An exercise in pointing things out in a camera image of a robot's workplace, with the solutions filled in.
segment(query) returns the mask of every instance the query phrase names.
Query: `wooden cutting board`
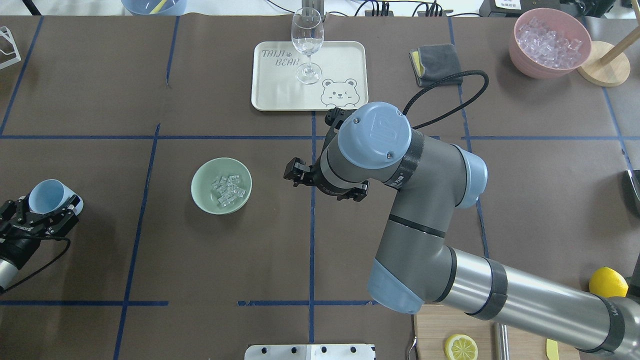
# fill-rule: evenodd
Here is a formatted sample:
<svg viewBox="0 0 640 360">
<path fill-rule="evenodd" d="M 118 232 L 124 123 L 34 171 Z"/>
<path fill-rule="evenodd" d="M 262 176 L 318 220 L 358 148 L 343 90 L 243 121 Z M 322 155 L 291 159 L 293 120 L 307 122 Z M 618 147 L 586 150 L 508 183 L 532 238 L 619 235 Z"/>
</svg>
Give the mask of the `wooden cutting board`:
<svg viewBox="0 0 640 360">
<path fill-rule="evenodd" d="M 444 343 L 453 334 L 466 334 L 476 341 L 478 360 L 493 360 L 493 322 L 482 321 L 443 305 L 423 305 L 415 315 L 418 356 L 425 360 L 446 360 Z M 512 360 L 547 360 L 547 339 L 507 327 L 509 356 Z M 580 360 L 578 350 L 558 343 L 560 360 Z"/>
</svg>

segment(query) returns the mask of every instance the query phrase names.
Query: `gray cloth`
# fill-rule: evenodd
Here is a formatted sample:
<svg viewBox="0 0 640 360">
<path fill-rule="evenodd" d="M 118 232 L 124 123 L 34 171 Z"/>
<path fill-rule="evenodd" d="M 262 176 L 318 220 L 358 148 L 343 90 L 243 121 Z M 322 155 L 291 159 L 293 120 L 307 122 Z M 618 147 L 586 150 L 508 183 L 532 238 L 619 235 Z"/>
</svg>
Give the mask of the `gray cloth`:
<svg viewBox="0 0 640 360">
<path fill-rule="evenodd" d="M 414 61 L 414 52 L 418 53 L 418 59 L 424 67 L 420 73 L 419 66 Z M 418 86 L 427 87 L 430 84 L 444 78 L 447 75 L 461 72 L 460 61 L 456 47 L 453 44 L 424 45 L 409 52 L 409 59 L 415 74 Z M 462 78 L 450 80 L 445 85 L 462 84 Z"/>
</svg>

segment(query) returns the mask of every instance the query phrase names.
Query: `bear illustration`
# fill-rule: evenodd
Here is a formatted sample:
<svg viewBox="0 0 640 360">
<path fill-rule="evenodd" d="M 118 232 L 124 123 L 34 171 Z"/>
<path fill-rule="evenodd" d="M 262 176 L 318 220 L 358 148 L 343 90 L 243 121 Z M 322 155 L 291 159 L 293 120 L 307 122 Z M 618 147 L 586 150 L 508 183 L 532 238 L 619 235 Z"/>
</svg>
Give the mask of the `bear illustration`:
<svg viewBox="0 0 640 360">
<path fill-rule="evenodd" d="M 343 107 L 352 105 L 354 108 L 360 96 L 356 91 L 356 81 L 354 79 L 347 79 L 345 81 L 333 81 L 331 79 L 325 79 L 322 81 L 324 86 L 324 92 L 322 97 L 322 103 L 328 107 Z"/>
</svg>

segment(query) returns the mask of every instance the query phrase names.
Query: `wine glass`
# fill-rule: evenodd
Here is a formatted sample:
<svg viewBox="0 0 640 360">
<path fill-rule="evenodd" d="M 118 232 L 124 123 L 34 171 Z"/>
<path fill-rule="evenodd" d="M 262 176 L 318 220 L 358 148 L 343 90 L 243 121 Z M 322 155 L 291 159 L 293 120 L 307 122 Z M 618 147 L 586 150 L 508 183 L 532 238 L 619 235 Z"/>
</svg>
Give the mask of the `wine glass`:
<svg viewBox="0 0 640 360">
<path fill-rule="evenodd" d="M 293 14 L 291 42 L 302 55 L 307 55 L 307 63 L 296 70 L 296 77 L 303 84 L 315 84 L 322 78 L 320 66 L 311 62 L 311 55 L 322 47 L 324 28 L 322 17 L 314 8 L 302 8 Z"/>
</svg>

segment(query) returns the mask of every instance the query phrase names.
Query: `blue container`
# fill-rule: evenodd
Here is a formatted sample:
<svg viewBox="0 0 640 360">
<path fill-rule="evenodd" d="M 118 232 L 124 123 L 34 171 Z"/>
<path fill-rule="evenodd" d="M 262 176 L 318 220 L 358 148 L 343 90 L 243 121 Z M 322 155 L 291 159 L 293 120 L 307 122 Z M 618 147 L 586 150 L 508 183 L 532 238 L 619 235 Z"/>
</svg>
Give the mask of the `blue container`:
<svg viewBox="0 0 640 360">
<path fill-rule="evenodd" d="M 124 7 L 133 15 L 184 15 L 187 8 L 187 0 L 167 0 L 160 12 L 149 14 L 158 3 L 159 0 L 122 0 Z"/>
</svg>

